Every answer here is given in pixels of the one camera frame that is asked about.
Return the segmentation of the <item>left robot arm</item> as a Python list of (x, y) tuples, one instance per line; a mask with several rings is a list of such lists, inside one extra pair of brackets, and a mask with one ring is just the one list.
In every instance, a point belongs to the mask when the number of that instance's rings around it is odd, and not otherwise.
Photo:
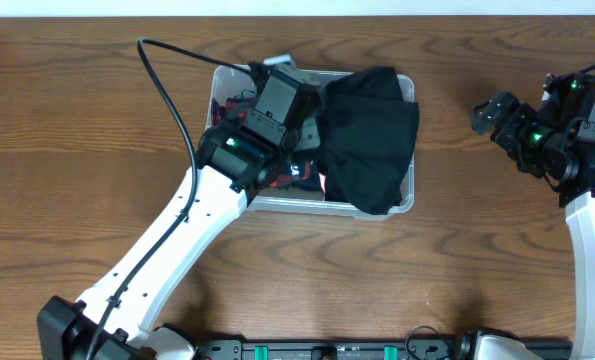
[(193, 163), (162, 213), (94, 286), (52, 297), (37, 317), (45, 359), (192, 359), (180, 331), (155, 324), (204, 250), (276, 182), (306, 139), (322, 87), (288, 63), (246, 68), (257, 99), (202, 135)]

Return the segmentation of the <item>red navy plaid shirt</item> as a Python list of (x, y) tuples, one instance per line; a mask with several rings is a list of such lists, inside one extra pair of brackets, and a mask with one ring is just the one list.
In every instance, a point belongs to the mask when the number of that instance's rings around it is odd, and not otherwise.
[[(256, 92), (251, 89), (244, 89), (239, 94), (226, 97), (222, 102), (216, 96), (212, 96), (209, 106), (210, 120), (208, 121), (208, 127), (219, 125), (238, 106), (246, 103), (256, 104), (257, 102)], [(287, 190), (291, 187), (297, 187), (298, 183), (306, 183), (310, 180), (314, 181), (314, 184), (310, 185), (310, 191), (317, 191), (318, 180), (314, 161), (308, 159), (293, 160), (269, 187), (271, 189)]]

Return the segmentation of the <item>large black garment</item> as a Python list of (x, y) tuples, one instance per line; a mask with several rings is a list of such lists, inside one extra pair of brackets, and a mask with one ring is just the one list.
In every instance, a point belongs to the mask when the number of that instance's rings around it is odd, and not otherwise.
[(325, 87), (318, 118), (324, 198), (385, 215), (402, 200), (419, 128), (419, 105), (404, 98), (392, 67), (371, 67)]

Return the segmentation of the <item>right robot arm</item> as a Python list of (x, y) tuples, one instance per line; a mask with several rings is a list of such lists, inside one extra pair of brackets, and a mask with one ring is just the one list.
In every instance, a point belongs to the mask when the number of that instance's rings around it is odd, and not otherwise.
[(575, 336), (570, 356), (595, 359), (595, 76), (587, 70), (548, 75), (535, 110), (501, 92), (470, 113), (520, 172), (546, 179), (559, 195), (575, 270)]

